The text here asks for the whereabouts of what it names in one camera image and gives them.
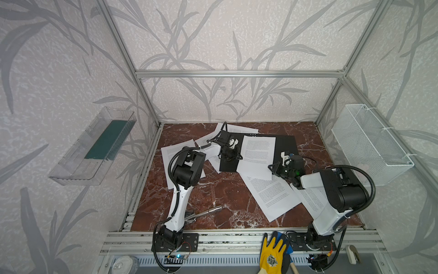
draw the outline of wallpaper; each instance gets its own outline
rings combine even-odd
[[[438,1],[393,1],[350,77],[415,153],[438,174]],[[337,164],[345,157],[331,127],[348,90],[341,91],[319,129]],[[398,271],[436,273],[438,268],[438,201],[412,170],[386,186],[361,212],[368,228],[376,228]]]
[[[92,1],[0,2],[0,273],[89,273],[156,132]],[[100,186],[48,173],[102,107],[137,123]]]
[[[342,69],[377,2],[108,0],[136,69]]]
[[[378,1],[108,3],[137,70],[339,70]],[[314,121],[334,79],[143,83],[162,121]]]
[[[437,4],[392,4],[349,77],[438,178]]]
[[[151,78],[143,82],[161,120],[314,121],[334,78]],[[252,86],[260,88],[253,92]]]

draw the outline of marble tabletop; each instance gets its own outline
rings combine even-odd
[[[230,124],[258,128],[259,133],[264,134],[293,135],[300,155],[317,160],[320,167],[333,165],[313,122]],[[152,231],[155,223],[164,220],[169,213],[173,191],[167,190],[161,147],[196,140],[215,128],[216,123],[164,125],[131,231]],[[306,160],[306,172],[314,168],[315,164]],[[186,225],[185,229],[306,227],[313,221],[300,203],[269,223],[238,173],[218,174],[208,161],[204,164],[204,171],[206,177],[200,179],[193,189],[187,210],[194,209],[200,213],[217,205],[224,208],[218,213],[199,218]],[[363,225],[356,215],[348,222],[350,225]]]

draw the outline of work glove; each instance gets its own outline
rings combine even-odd
[[[288,242],[282,234],[276,244],[278,232],[274,231],[268,244],[268,234],[263,236],[263,245],[260,252],[259,274],[281,274],[284,252],[287,250]]]

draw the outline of vent grille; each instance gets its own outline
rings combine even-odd
[[[134,256],[138,259],[141,267],[155,267],[157,266],[153,255],[138,255]],[[308,254],[291,254],[291,260],[295,265],[307,266],[310,263],[306,258]],[[258,266],[260,265],[260,258],[258,254],[212,254],[212,255],[190,255],[187,260],[183,260],[181,264],[167,264],[166,257],[164,255],[158,255],[161,260],[161,264],[164,266],[190,266],[190,267],[219,267],[219,266]],[[177,263],[180,260],[170,259],[172,263]]]

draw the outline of white mesh basket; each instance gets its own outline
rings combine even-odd
[[[345,105],[332,132],[350,165],[366,171],[376,185],[386,185],[413,167],[411,158],[364,104]],[[369,185],[362,174],[356,175]]]

